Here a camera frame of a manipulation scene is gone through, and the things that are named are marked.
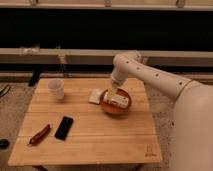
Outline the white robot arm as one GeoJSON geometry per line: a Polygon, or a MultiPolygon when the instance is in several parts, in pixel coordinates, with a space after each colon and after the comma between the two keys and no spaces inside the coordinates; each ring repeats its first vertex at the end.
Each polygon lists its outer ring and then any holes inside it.
{"type": "Polygon", "coordinates": [[[128,75],[175,101],[169,171],[213,171],[213,86],[142,63],[138,51],[118,53],[111,82],[121,86],[128,75]]]}

